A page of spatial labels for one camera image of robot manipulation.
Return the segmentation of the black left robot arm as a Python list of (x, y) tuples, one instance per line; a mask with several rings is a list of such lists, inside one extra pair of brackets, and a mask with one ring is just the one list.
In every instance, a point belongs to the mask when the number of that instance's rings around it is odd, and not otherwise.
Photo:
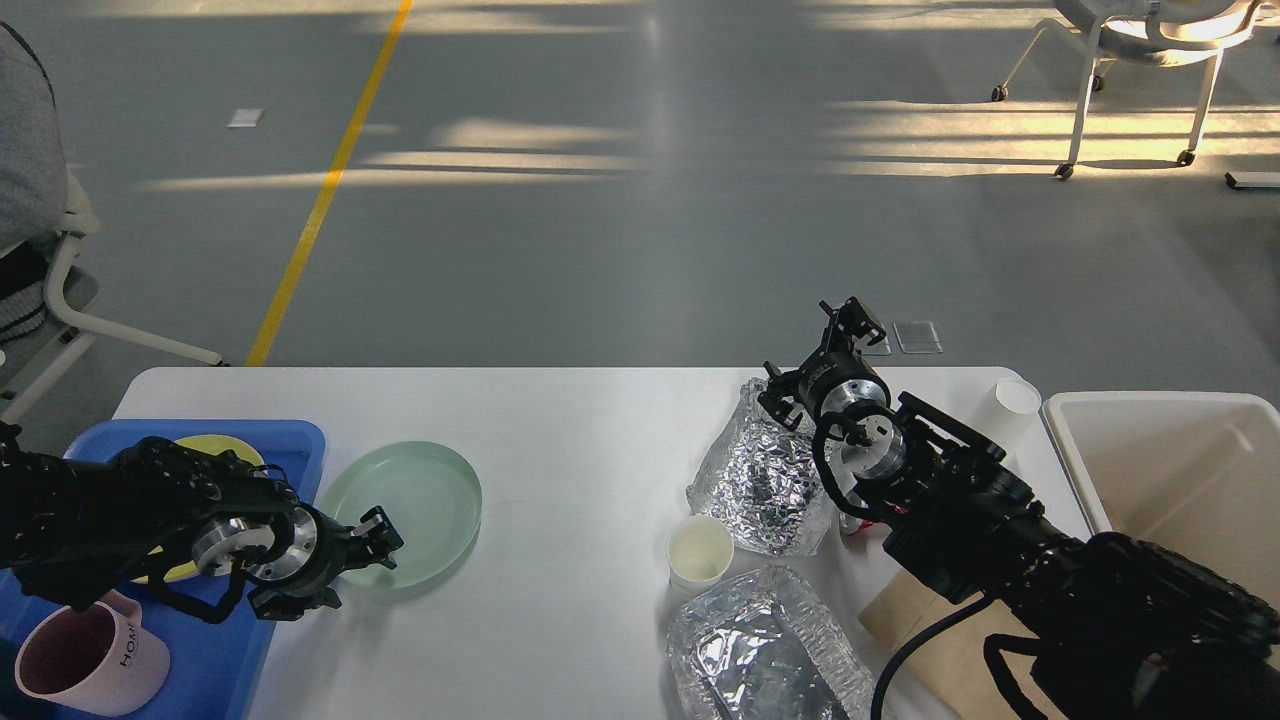
[(209, 624), (242, 600), (265, 621), (340, 607), (346, 571), (396, 566), (381, 507), (346, 525), (306, 503), (282, 468), (143, 437), (106, 462), (26, 451), (4, 424), (3, 566), (27, 596), (87, 610), (145, 579), (160, 603)]

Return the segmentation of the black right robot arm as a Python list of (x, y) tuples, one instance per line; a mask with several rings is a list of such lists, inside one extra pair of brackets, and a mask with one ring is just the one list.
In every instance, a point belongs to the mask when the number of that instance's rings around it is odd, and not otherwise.
[(884, 328), (858, 299), (820, 310), (818, 347), (788, 372), (767, 363), (759, 405), (790, 430), (813, 421), (812, 459), (836, 507), (886, 525), (884, 552), (955, 606), (886, 664), (872, 717), (916, 650), (993, 603), (1027, 629), (982, 644), (1020, 719), (1043, 712), (1011, 653), (1032, 659), (1032, 680), (1070, 719), (1277, 716), (1275, 609), (1153, 542), (1061, 532), (1002, 446), (909, 392), (892, 396), (861, 355)]

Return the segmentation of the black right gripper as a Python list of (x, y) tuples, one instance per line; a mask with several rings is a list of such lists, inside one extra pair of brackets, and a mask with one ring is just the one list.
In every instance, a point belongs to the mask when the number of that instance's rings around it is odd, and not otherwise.
[(786, 430), (799, 432), (805, 419), (844, 413), (859, 404), (890, 405), (890, 388), (858, 351), (883, 346), (887, 332), (859, 299), (838, 307), (826, 300), (819, 309), (828, 323), (817, 350), (799, 368), (783, 372), (763, 364), (765, 384), (756, 396), (764, 414)]

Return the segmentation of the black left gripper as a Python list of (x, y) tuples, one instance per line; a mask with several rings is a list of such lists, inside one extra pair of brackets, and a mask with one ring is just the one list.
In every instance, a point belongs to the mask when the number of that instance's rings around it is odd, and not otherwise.
[(248, 602), (259, 620), (291, 623), (310, 610), (340, 609), (332, 584), (343, 571), (396, 570), (394, 555), (404, 547), (384, 507), (371, 507), (357, 525), (347, 527), (301, 505), (289, 515), (289, 529), (292, 537), (279, 553), (247, 568), (255, 585)]

